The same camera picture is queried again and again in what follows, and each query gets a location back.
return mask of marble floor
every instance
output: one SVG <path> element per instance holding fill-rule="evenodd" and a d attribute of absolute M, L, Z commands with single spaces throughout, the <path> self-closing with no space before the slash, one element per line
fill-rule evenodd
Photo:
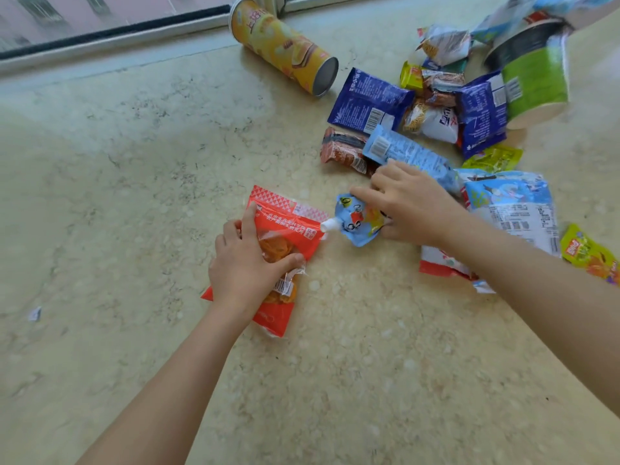
<path fill-rule="evenodd" d="M 208 309 L 214 236 L 252 185 L 331 210 L 365 182 L 318 159 L 352 66 L 395 82 L 415 27 L 501 1 L 317 14 L 305 32 L 341 69 L 320 100 L 239 46 L 0 97 L 0 462 L 72 463 L 104 430 Z M 510 138 L 562 222 L 616 253 L 618 26 L 570 38 L 570 109 Z M 510 308 L 418 258 L 322 243 L 286 338 L 235 345 L 188 463 L 618 463 L 620 422 Z"/>

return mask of packaging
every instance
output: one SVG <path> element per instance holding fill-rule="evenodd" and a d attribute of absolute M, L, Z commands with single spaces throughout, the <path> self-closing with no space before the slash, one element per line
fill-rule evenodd
<path fill-rule="evenodd" d="M 321 163 L 335 161 L 370 178 L 379 165 L 361 154 L 366 140 L 366 137 L 328 127 L 321 145 Z"/>
<path fill-rule="evenodd" d="M 558 18 L 579 30 L 598 21 L 620 6 L 620 0 L 508 0 L 487 16 L 472 37 L 491 44 L 527 25 Z"/>
<path fill-rule="evenodd" d="M 468 60 L 469 58 L 457 60 L 454 63 L 451 63 L 449 65 L 444 65 L 442 67 L 441 65 L 438 65 L 435 62 L 433 62 L 429 57 L 426 57 L 426 59 L 422 62 L 422 69 L 436 70 L 436 71 L 442 71 L 442 72 L 448 72 L 448 73 L 463 73 L 465 71 L 465 67 L 467 67 Z"/>
<path fill-rule="evenodd" d="M 468 280 L 474 277 L 466 265 L 432 246 L 422 247 L 419 272 L 438 277 L 459 276 Z"/>
<path fill-rule="evenodd" d="M 402 65 L 402 69 L 400 69 L 400 87 L 406 90 L 413 90 L 416 94 L 421 95 L 424 89 L 422 68 L 419 65 L 405 62 Z"/>
<path fill-rule="evenodd" d="M 413 91 L 353 68 L 327 122 L 369 135 L 379 124 L 396 130 L 414 97 Z"/>
<path fill-rule="evenodd" d="M 508 115 L 501 72 L 476 78 L 463 86 L 457 97 L 462 124 L 459 145 L 465 159 L 506 140 Z"/>
<path fill-rule="evenodd" d="M 560 244 L 564 260 L 575 267 L 585 269 L 588 274 L 620 286 L 618 259 L 606 247 L 582 232 L 579 226 L 571 224 Z"/>
<path fill-rule="evenodd" d="M 379 210 L 368 207 L 351 194 L 338 195 L 334 215 L 321 223 L 321 231 L 340 230 L 357 247 L 372 241 L 385 225 L 384 215 Z"/>
<path fill-rule="evenodd" d="M 555 206 L 547 181 L 541 175 L 524 171 L 490 174 L 482 170 L 460 170 L 459 176 L 465 205 L 471 213 L 552 256 L 560 256 Z M 485 281 L 477 280 L 473 284 L 478 292 L 492 292 Z"/>
<path fill-rule="evenodd" d="M 402 123 L 403 130 L 442 142 L 456 143 L 459 138 L 459 121 L 453 108 L 433 108 L 417 100 L 407 111 Z"/>
<path fill-rule="evenodd" d="M 465 85 L 465 77 L 459 73 L 423 70 L 424 101 L 431 106 L 456 106 L 456 92 Z"/>
<path fill-rule="evenodd" d="M 299 204 L 265 188 L 254 186 L 247 202 L 257 203 L 254 222 L 263 258 L 270 263 L 291 253 L 302 253 L 308 261 L 316 251 L 323 232 L 320 222 L 328 213 Z M 303 270 L 284 274 L 254 315 L 254 321 L 269 333 L 283 337 L 297 296 L 298 278 Z M 213 301 L 209 287 L 201 298 Z"/>
<path fill-rule="evenodd" d="M 465 160 L 461 168 L 479 169 L 487 173 L 512 171 L 516 168 L 517 164 L 519 164 L 522 156 L 523 150 L 519 148 L 497 144 Z"/>
<path fill-rule="evenodd" d="M 238 0 L 230 9 L 233 37 L 314 96 L 322 96 L 338 74 L 338 59 L 291 29 L 254 0 Z"/>
<path fill-rule="evenodd" d="M 380 165 L 386 164 L 388 158 L 405 162 L 428 173 L 449 193 L 458 195 L 460 191 L 456 172 L 446 158 L 397 132 L 377 126 L 362 153 Z"/>
<path fill-rule="evenodd" d="M 422 41 L 417 50 L 424 50 L 424 53 L 439 66 L 448 65 L 469 56 L 471 46 L 469 31 L 431 25 L 427 28 L 419 28 L 418 36 L 422 38 Z"/>

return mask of red snack bag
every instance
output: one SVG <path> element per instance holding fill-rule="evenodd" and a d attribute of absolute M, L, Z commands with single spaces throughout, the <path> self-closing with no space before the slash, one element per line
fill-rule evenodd
<path fill-rule="evenodd" d="M 254 222 L 266 261 L 274 263 L 290 253 L 302 253 L 306 261 L 312 257 L 323 236 L 321 222 L 329 218 L 328 213 L 259 186 L 253 187 L 247 205 L 252 202 L 257 203 Z M 284 274 L 254 315 L 253 320 L 275 336 L 283 337 L 286 331 L 301 273 L 303 268 Z M 213 289 L 209 287 L 201 298 L 213 301 Z"/>

